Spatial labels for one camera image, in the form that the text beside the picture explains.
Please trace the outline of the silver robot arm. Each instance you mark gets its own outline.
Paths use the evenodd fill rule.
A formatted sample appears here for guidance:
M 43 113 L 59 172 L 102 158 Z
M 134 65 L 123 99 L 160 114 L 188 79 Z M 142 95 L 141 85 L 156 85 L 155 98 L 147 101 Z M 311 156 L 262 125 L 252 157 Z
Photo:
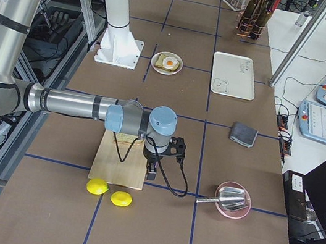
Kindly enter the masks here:
M 161 169 L 170 154 L 177 116 L 161 106 L 145 111 L 135 100 L 46 88 L 13 77 L 13 70 L 41 0 L 0 0 L 0 116 L 20 111 L 55 112 L 70 117 L 101 120 L 114 133 L 145 139 L 143 154 L 148 177 Z

